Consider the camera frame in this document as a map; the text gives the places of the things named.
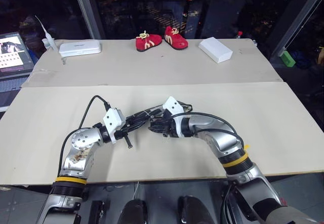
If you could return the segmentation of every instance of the yellow ring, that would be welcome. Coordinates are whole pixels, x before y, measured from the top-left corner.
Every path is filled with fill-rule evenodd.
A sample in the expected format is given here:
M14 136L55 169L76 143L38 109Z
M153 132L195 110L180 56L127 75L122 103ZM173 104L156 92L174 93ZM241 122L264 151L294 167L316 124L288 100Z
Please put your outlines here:
M58 182L58 181L75 182L75 183L80 183L80 184L84 184L84 185L87 183L86 180L83 180L81 178L76 178L76 177L57 177L55 179L55 182Z
M238 158L238 159L236 159L236 160L234 160L232 162L224 163L222 165L223 165L223 167L232 167L232 166L240 164L241 162L243 162L247 158L248 158L248 153L245 152L245 154L243 156L241 156L240 158Z

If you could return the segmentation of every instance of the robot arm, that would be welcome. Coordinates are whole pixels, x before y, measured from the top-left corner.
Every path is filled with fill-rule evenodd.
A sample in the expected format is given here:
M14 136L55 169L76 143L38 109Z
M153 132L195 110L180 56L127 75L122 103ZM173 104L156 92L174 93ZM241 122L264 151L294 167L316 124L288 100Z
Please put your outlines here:
M132 148L128 133L143 126L150 117L163 112L161 106L156 106L125 118L120 110L109 107L103 118L105 125L98 123L92 128L77 130L71 137L70 151L36 224L78 224L80 216L77 211L82 203L96 150L109 142L115 144L122 138L125 138L128 148Z
M150 120L149 129L165 137L196 137L205 141L223 165L228 180L234 185L237 203L250 220L267 224L314 223L302 212L282 206L276 191L244 150L244 143L225 120L204 113L183 113L172 108L177 101L170 97L162 117Z

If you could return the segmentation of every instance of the table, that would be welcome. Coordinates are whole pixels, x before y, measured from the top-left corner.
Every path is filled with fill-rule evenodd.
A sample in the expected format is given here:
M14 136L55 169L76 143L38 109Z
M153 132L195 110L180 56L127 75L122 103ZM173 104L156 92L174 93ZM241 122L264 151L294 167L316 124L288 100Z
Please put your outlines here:
M25 87L0 121L0 185L51 184L62 141L95 94L126 116L170 95L192 104L194 111L220 116L235 127L265 175L324 169L324 134L284 82ZM95 101L84 126L102 121L104 114ZM163 138L146 127L129 134L132 149L119 140L97 151L89 182L225 177L205 142Z
M94 85L178 85L282 81L250 39L220 39L233 50L229 61L215 63L190 39L184 51L166 42L140 53L135 40L102 40L99 54L61 57L52 49L35 65L23 87ZM59 40L60 45L68 40Z

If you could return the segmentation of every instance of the metal bracket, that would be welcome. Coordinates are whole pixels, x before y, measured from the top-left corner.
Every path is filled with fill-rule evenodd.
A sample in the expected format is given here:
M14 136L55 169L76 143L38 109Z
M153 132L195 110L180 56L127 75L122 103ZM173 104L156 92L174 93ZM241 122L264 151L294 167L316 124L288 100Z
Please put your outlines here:
M167 109L172 115L184 113L183 107L173 97L169 97L168 100L162 105L164 109ZM177 135L179 138L184 137L181 132L181 121L184 116L175 117Z
M111 142L115 144L116 138L114 133L116 130L121 129L125 125L125 117L123 116L121 110L110 108L103 117L103 122L107 128Z

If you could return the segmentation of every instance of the red shoe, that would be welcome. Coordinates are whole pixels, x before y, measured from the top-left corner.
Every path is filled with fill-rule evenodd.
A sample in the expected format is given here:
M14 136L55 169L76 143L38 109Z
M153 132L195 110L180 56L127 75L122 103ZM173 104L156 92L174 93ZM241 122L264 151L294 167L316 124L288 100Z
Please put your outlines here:
M179 31L176 28L168 26L166 28L164 39L175 50L183 50L188 47L188 41L179 34Z
M162 37L160 35L149 35L146 31L140 33L140 36L136 37L136 49L139 52L144 52L150 48L158 46L160 43L162 43Z

